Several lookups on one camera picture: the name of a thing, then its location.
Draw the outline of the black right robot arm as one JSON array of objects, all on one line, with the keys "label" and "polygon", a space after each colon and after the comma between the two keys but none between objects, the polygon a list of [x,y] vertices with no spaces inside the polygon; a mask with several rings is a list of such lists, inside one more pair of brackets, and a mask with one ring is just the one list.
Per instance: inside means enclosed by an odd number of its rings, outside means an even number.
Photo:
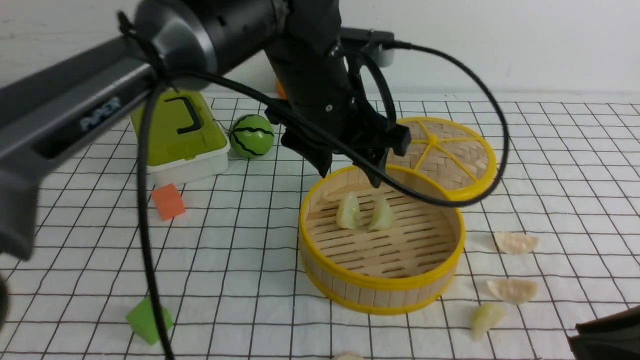
[{"label": "black right robot arm", "polygon": [[567,338],[576,360],[638,360],[640,358],[640,307],[575,326]]}]

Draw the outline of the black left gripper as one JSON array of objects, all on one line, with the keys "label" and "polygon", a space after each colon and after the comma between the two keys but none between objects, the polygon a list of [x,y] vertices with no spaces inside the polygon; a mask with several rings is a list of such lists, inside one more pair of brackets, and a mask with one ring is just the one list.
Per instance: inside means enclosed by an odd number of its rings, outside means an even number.
[{"label": "black left gripper", "polygon": [[[411,141],[409,129],[397,124],[393,105],[387,105],[382,115],[367,99],[361,68],[368,68],[382,98],[393,100],[381,67],[365,52],[343,50],[338,1],[288,0],[286,4],[285,30],[266,48],[266,55],[288,105],[334,141],[371,160],[364,165],[364,174],[379,189],[386,177],[388,151],[402,157]],[[306,134],[286,131],[281,145],[309,162],[320,177],[329,173],[332,151]]]}]

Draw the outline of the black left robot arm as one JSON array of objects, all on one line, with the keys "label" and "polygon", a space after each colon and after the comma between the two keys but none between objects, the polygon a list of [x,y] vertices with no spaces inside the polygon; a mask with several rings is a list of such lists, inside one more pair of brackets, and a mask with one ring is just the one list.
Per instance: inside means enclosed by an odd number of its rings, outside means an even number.
[{"label": "black left robot arm", "polygon": [[353,150],[381,170],[410,132],[366,100],[355,64],[375,64],[387,31],[342,27],[336,0],[142,0],[121,34],[1,89],[1,251],[34,250],[41,182],[151,95],[156,85],[202,91],[194,72],[226,75],[259,51],[287,100],[266,98],[284,146],[325,176]]}]

